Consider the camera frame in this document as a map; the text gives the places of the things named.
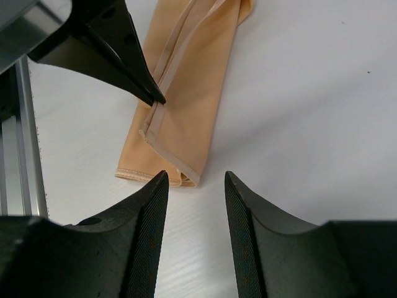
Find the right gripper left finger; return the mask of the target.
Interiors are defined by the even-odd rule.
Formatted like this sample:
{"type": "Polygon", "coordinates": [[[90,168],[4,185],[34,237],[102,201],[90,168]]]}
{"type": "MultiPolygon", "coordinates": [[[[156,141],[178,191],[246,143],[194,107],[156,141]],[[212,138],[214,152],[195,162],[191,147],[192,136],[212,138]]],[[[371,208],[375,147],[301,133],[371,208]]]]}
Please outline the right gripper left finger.
{"type": "Polygon", "coordinates": [[[1,296],[153,297],[168,192],[162,171],[76,225],[1,217],[1,296]]]}

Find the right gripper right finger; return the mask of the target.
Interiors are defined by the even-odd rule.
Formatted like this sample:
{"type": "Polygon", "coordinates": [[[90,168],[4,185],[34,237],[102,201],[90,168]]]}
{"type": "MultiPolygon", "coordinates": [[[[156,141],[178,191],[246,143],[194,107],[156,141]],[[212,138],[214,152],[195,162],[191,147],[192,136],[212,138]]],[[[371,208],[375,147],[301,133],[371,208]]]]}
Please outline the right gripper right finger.
{"type": "Polygon", "coordinates": [[[314,225],[225,174],[240,297],[395,297],[396,222],[314,225]]]}

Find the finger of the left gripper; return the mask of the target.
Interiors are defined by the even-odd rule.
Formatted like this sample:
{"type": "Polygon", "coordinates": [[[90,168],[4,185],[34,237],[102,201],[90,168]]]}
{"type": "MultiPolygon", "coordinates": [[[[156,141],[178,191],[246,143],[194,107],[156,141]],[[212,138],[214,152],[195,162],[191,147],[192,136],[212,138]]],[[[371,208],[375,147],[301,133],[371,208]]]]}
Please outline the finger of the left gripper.
{"type": "Polygon", "coordinates": [[[130,18],[69,20],[28,54],[34,62],[90,76],[133,94],[147,105],[155,102],[155,83],[130,18]]]}
{"type": "Polygon", "coordinates": [[[91,52],[84,73],[127,91],[146,104],[164,104],[146,64],[125,1],[73,1],[69,25],[73,37],[91,52]]]}

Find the orange cloth napkin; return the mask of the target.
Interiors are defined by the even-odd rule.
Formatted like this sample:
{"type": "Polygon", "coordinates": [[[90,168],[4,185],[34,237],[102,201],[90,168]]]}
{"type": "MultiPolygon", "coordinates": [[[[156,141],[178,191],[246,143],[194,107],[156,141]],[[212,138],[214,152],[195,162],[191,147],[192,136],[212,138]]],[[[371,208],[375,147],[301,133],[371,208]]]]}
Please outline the orange cloth napkin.
{"type": "Polygon", "coordinates": [[[116,177],[147,182],[164,170],[171,186],[197,186],[235,32],[253,7],[240,0],[157,3],[143,52],[166,102],[137,105],[116,177]]]}

